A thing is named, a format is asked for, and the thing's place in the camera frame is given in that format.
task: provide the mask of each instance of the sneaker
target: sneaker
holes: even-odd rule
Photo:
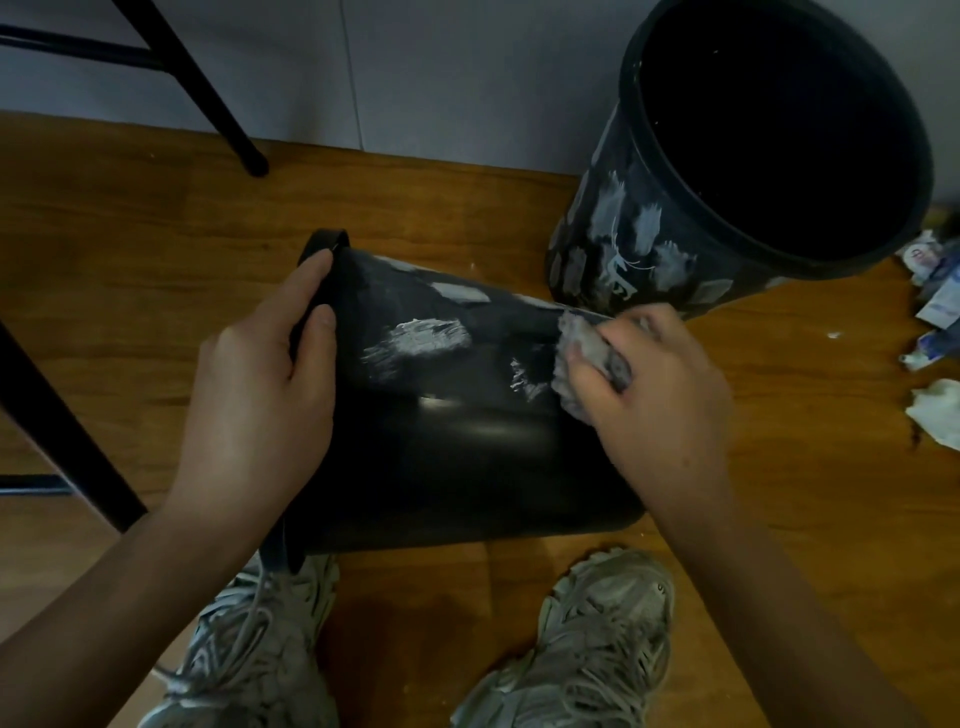
[[[454,728],[640,728],[670,661],[674,588],[643,551],[574,565],[540,608],[537,645],[487,675]]]
[[[254,555],[200,612],[180,669],[155,667],[167,692],[140,728],[336,728],[314,648],[339,578],[333,556],[290,575]]]

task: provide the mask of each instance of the wooden floor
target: wooden floor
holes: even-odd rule
[[[294,267],[308,234],[546,296],[541,261],[571,178],[297,145],[247,177],[217,137],[0,115],[0,319],[150,503],[177,458],[194,357]],[[937,725],[960,719],[960,453],[915,440],[897,355],[924,328],[896,261],[789,283],[691,324],[738,405],[732,470],[817,592]],[[839,332],[838,338],[828,334]],[[0,472],[46,470],[6,424]],[[73,499],[0,499],[0,633],[112,542]],[[678,584],[653,726],[762,716],[656,528],[342,559],[324,661],[344,725],[443,726],[534,636],[586,550],[651,549]]]

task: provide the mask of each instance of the black trash can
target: black trash can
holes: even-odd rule
[[[546,257],[561,303],[684,316],[860,273],[916,234],[933,163],[883,58],[805,0],[663,0]]]

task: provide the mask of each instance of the black metal leg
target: black metal leg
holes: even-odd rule
[[[153,1],[113,0],[113,4],[147,42],[164,70],[180,82],[213,128],[223,135],[247,171],[254,177],[266,175],[270,171],[267,158],[253,146]]]
[[[63,479],[118,531],[147,513],[50,382],[0,324],[0,406]]]

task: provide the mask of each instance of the finger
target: finger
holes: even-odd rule
[[[646,321],[651,332],[668,349],[681,355],[705,357],[700,342],[690,333],[677,310],[669,303],[652,303],[631,308],[627,316]]]
[[[597,327],[600,335],[630,364],[632,371],[642,369],[651,356],[662,352],[660,344],[650,334],[644,333],[634,323],[633,317],[624,314]]]
[[[606,420],[621,406],[619,395],[607,379],[584,359],[579,345],[575,344],[567,351],[566,365],[570,386],[594,425]]]
[[[330,397],[335,390],[337,358],[337,317],[330,306],[319,305],[310,312],[303,327],[293,381],[300,395],[310,399]]]
[[[308,257],[257,307],[252,315],[254,321],[280,337],[288,336],[290,329],[303,317],[310,299],[332,265],[333,253],[329,250]]]

